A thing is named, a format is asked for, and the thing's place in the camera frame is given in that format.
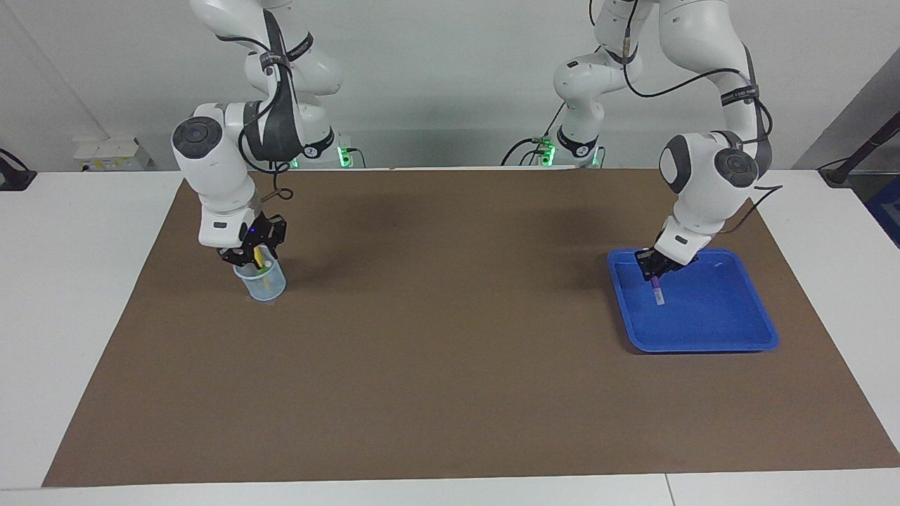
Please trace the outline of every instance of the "blue tray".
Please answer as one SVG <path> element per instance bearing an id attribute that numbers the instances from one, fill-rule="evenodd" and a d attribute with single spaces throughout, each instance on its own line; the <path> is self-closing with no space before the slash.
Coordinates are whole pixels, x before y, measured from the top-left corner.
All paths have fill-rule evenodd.
<path id="1" fill-rule="evenodd" d="M 779 336 L 743 263 L 726 249 L 662 277 L 666 304 L 657 306 L 635 249 L 609 254 L 628 338 L 648 353 L 751 352 L 775 349 Z"/>

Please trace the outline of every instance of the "black cable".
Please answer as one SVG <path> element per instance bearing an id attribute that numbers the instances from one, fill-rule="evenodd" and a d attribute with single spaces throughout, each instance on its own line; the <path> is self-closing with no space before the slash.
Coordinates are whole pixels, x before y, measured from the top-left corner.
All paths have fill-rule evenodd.
<path id="1" fill-rule="evenodd" d="M 516 149 L 519 149 L 519 148 L 521 148 L 522 146 L 525 146 L 525 145 L 528 144 L 529 142 L 532 143 L 532 144 L 536 144 L 536 142 L 535 142 L 534 139 L 522 139 L 522 140 L 520 140 L 519 142 L 517 142 L 515 146 L 513 146 L 512 148 L 510 148 L 509 151 L 507 151 L 507 155 L 506 155 L 505 157 L 503 157 L 503 161 L 500 162 L 500 166 L 501 166 L 501 167 L 505 166 L 505 165 L 506 165 L 506 162 L 509 161 L 509 157 L 511 157 L 512 154 L 516 152 Z"/>
<path id="2" fill-rule="evenodd" d="M 359 148 L 347 148 L 347 153 L 359 153 L 360 158 L 363 159 L 363 168 L 369 168 L 368 164 L 365 163 L 365 153 Z"/>
<path id="3" fill-rule="evenodd" d="M 276 165 L 274 162 L 269 162 L 269 169 L 272 171 L 268 173 L 272 175 L 272 193 L 264 196 L 263 202 L 268 202 L 274 197 L 278 197 L 282 200 L 293 199 L 293 190 L 291 188 L 282 188 L 278 185 L 278 176 L 291 170 L 291 164 L 282 162 Z"/>
<path id="4" fill-rule="evenodd" d="M 755 203 L 752 208 L 750 208 L 750 210 L 747 212 L 747 214 L 745 214 L 744 217 L 741 218 L 741 220 L 738 222 L 738 224 L 733 229 L 731 229 L 727 232 L 719 232 L 718 235 L 727 235 L 727 234 L 733 234 L 733 233 L 737 232 L 738 229 L 740 229 L 744 225 L 744 223 L 747 222 L 748 219 L 750 219 L 750 217 L 753 215 L 753 213 L 757 212 L 760 209 L 760 206 L 762 205 L 762 203 L 765 202 L 765 200 L 767 198 L 771 197 L 775 192 L 777 192 L 781 188 L 784 188 L 784 186 L 783 185 L 754 186 L 753 187 L 754 190 L 769 190 L 769 192 L 766 193 L 765 195 L 763 195 L 762 198 L 759 201 L 757 201 L 757 203 Z"/>
<path id="5" fill-rule="evenodd" d="M 556 124 L 556 120 L 558 120 L 560 118 L 560 114 L 563 113 L 564 107 L 565 107 L 565 101 L 563 101 L 562 104 L 560 104 L 560 108 L 556 110 L 556 114 L 553 116 L 553 119 L 550 120 L 550 124 L 547 125 L 547 130 L 544 131 L 544 137 L 547 137 L 550 135 L 550 130 L 553 129 L 554 124 Z M 528 165 L 534 165 L 534 164 L 535 164 L 535 155 L 532 155 L 531 159 L 528 160 Z"/>
<path id="6" fill-rule="evenodd" d="M 603 168 L 603 164 L 607 163 L 607 149 L 603 146 L 600 146 L 598 149 L 603 149 L 603 158 L 600 159 L 600 167 Z"/>
<path id="7" fill-rule="evenodd" d="M 828 168 L 828 167 L 831 167 L 832 165 L 837 165 L 837 164 L 839 164 L 839 163 L 843 163 L 843 162 L 845 162 L 845 161 L 847 161 L 847 160 L 849 160 L 849 159 L 850 159 L 850 157 L 847 157 L 847 158 L 841 158 L 840 160 L 834 160 L 833 162 L 828 162 L 828 163 L 826 163 L 825 165 L 823 165 L 823 166 L 821 166 L 821 167 L 814 168 L 813 170 L 822 170 L 823 168 Z"/>
<path id="8" fill-rule="evenodd" d="M 30 169 L 28 168 L 28 166 L 25 165 L 24 163 L 22 163 L 22 161 L 21 161 L 18 157 L 16 157 L 13 153 L 10 153 L 10 152 L 7 151 L 6 149 L 0 148 L 0 153 L 3 153 L 3 155 L 4 155 L 5 157 L 7 157 L 7 158 L 11 159 L 12 161 L 14 161 L 15 163 L 19 164 L 19 165 L 22 166 L 22 168 L 24 168 L 25 170 L 30 170 Z"/>
<path id="9" fill-rule="evenodd" d="M 540 154 L 541 154 L 541 150 L 540 150 L 540 149 L 535 149 L 534 151 L 528 151 L 528 152 L 525 154 L 525 156 L 523 156 L 522 159 L 518 162 L 519 166 L 522 167 L 522 166 L 525 165 L 525 158 L 528 158 L 528 155 L 531 155 L 531 157 L 532 157 L 532 158 L 531 158 L 532 161 L 528 162 L 528 165 L 529 165 L 529 166 L 534 165 L 534 164 L 535 164 L 535 161 L 534 161 L 534 160 L 535 160 L 535 156 L 536 156 L 536 155 L 540 155 Z"/>
<path id="10" fill-rule="evenodd" d="M 630 89 L 632 91 L 632 93 L 634 93 L 635 95 L 638 95 L 642 98 L 656 98 L 658 96 L 663 96 L 663 95 L 669 94 L 673 91 L 679 90 L 679 89 L 683 88 L 684 86 L 688 86 L 690 84 L 696 83 L 700 79 L 703 79 L 706 77 L 711 77 L 716 74 L 731 73 L 731 74 L 737 74 L 741 78 L 744 78 L 743 72 L 741 72 L 737 68 L 718 68 L 716 70 L 710 70 L 710 71 L 704 72 L 703 74 L 700 74 L 698 76 L 694 76 L 691 79 L 688 79 L 687 81 L 681 83 L 680 85 L 672 86 L 671 88 L 663 90 L 658 93 L 646 94 L 646 93 L 641 93 L 640 91 L 635 89 L 635 86 L 631 82 L 631 78 L 628 76 L 628 58 L 631 56 L 630 54 L 628 54 L 631 52 L 629 50 L 628 46 L 630 45 L 630 42 L 631 42 L 631 26 L 635 20 L 635 14 L 637 14 L 637 5 L 638 5 L 638 2 L 640 2 L 640 1 L 641 0 L 634 0 L 634 5 L 631 6 L 631 14 L 628 15 L 628 23 L 625 25 L 625 38 L 622 40 L 622 60 L 625 62 L 622 64 L 622 72 L 623 72 L 623 74 L 625 74 L 625 83 L 628 85 L 628 89 Z M 769 112 L 769 109 L 765 106 L 765 104 L 763 104 L 759 98 L 754 98 L 753 102 L 756 103 L 756 105 L 758 105 L 760 107 L 760 109 L 766 114 L 767 118 L 769 119 L 769 128 L 766 129 L 765 132 L 757 139 L 742 140 L 742 144 L 755 144 L 755 143 L 763 142 L 769 138 L 770 134 L 772 133 L 772 131 L 775 128 L 775 124 L 772 119 L 772 114 Z"/>
<path id="11" fill-rule="evenodd" d="M 216 38 L 222 42 L 249 42 L 251 44 L 256 44 L 260 48 L 264 49 L 265 52 L 272 52 L 272 50 L 270 50 L 269 47 L 266 46 L 264 43 L 257 41 L 256 39 L 250 39 L 249 37 L 219 37 L 219 36 L 216 36 Z"/>
<path id="12" fill-rule="evenodd" d="M 759 98 L 754 98 L 753 102 L 756 103 L 760 107 L 760 110 L 766 115 L 766 119 L 769 121 L 769 127 L 766 128 L 760 137 L 753 140 L 742 140 L 742 144 L 758 144 L 764 140 L 768 140 L 769 136 L 772 134 L 772 130 L 775 128 L 775 120 L 772 119 L 772 113 L 769 112 L 769 107 L 766 107 L 766 104 Z"/>
<path id="13" fill-rule="evenodd" d="M 696 83 L 700 79 L 703 79 L 705 77 L 714 76 L 715 74 L 732 73 L 732 74 L 737 74 L 738 76 L 743 77 L 743 73 L 740 70 L 738 70 L 737 68 L 718 68 L 716 70 L 710 70 L 708 72 L 704 72 L 703 74 L 700 74 L 699 76 L 695 76 L 695 77 L 692 77 L 691 79 L 688 79 L 687 81 L 681 83 L 680 85 L 673 86 L 667 90 L 663 90 L 658 93 L 645 94 L 645 93 L 641 93 L 641 92 L 637 91 L 635 89 L 634 85 L 632 85 L 631 79 L 628 77 L 627 60 L 631 55 L 627 54 L 627 53 L 630 53 L 631 51 L 627 50 L 628 49 L 627 45 L 628 45 L 628 42 L 631 40 L 631 26 L 635 20 L 635 14 L 637 14 L 637 5 L 640 1 L 641 0 L 634 0 L 634 5 L 632 5 L 632 7 L 631 7 L 631 14 L 628 16 L 628 24 L 625 25 L 625 39 L 622 41 L 622 60 L 625 62 L 622 65 L 622 69 L 623 69 L 623 72 L 625 73 L 625 83 L 628 84 L 628 88 L 631 89 L 632 93 L 634 93 L 635 95 L 638 95 L 642 98 L 656 98 L 657 96 L 663 96 L 663 95 L 669 94 L 675 90 L 683 88 L 684 86 L 690 85 L 692 83 Z"/>

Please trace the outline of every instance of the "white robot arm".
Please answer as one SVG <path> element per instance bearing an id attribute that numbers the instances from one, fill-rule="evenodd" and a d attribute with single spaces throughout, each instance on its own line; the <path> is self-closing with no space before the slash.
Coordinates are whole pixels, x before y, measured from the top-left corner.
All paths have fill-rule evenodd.
<path id="1" fill-rule="evenodd" d="M 329 149 L 335 132 L 317 96 L 335 94 L 342 76 L 313 46 L 293 0 L 191 0 L 191 8 L 220 40 L 251 51 L 247 79 L 266 94 L 264 101 L 201 105 L 172 137 L 178 166 L 200 196 L 200 243 L 243 267 L 255 262 L 253 249 L 262 244 L 277 257 L 287 227 L 280 216 L 263 214 L 248 166 L 273 174 L 297 158 L 337 158 Z"/>
<path id="2" fill-rule="evenodd" d="M 676 136 L 662 152 L 660 171 L 679 200 L 653 248 L 637 256 L 648 281 L 690 264 L 771 165 L 770 132 L 763 121 L 769 113 L 760 101 L 750 52 L 734 32 L 728 0 L 607 0 L 597 22 L 599 51 L 556 73 L 557 92 L 568 105 L 557 152 L 589 164 L 603 120 L 597 99 L 631 87 L 640 76 L 642 63 L 631 39 L 639 37 L 655 4 L 663 52 L 718 87 L 726 130 Z"/>

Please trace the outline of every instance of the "white wall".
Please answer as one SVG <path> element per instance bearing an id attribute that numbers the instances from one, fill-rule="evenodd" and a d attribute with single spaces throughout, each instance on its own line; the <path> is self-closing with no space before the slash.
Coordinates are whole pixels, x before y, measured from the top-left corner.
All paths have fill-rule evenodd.
<path id="1" fill-rule="evenodd" d="M 900 112 L 900 50 L 862 88 L 794 168 L 816 168 L 847 158 L 897 112 Z M 876 149 L 854 170 L 900 172 L 900 137 Z"/>
<path id="2" fill-rule="evenodd" d="M 186 0 L 3 1 L 104 129 L 137 136 L 163 167 L 174 167 L 169 133 L 197 104 L 255 97 L 241 71 L 244 50 L 216 41 Z M 775 166 L 791 167 L 900 45 L 900 2 L 732 4 L 776 116 Z M 595 47 L 587 0 L 301 5 L 317 44 L 346 70 L 345 88 L 327 100 L 329 112 L 366 150 L 370 165 L 499 163 L 513 141 L 546 127 L 559 103 L 552 87 L 556 66 Z M 639 83 L 644 90 L 689 76 L 658 51 L 656 30 L 649 23 L 642 41 L 649 65 Z M 6 53 L 8 44 L 0 42 Z M 0 62 L 5 75 L 7 61 Z M 34 83 L 15 82 L 16 96 L 33 95 Z M 3 132 L 18 129 L 31 137 L 45 125 L 78 126 L 53 107 L 27 112 L 16 101 L 6 104 L 10 92 L 3 93 Z M 603 102 L 610 166 L 653 166 L 672 134 L 723 126 L 708 83 L 653 101 L 623 91 Z M 26 124 L 22 117 L 29 115 L 37 119 Z M 0 140 L 42 167 L 70 166 L 56 144 L 51 153 Z"/>

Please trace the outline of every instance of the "brown tabletop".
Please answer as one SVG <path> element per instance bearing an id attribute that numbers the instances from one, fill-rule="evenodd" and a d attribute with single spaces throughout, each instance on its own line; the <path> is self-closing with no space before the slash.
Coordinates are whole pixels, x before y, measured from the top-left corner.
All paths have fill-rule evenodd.
<path id="1" fill-rule="evenodd" d="M 45 486 L 900 465 L 758 216 L 713 246 L 780 347 L 648 356 L 606 255 L 656 237 L 674 195 L 655 171 L 282 183 L 269 304 L 196 244 L 182 187 Z"/>

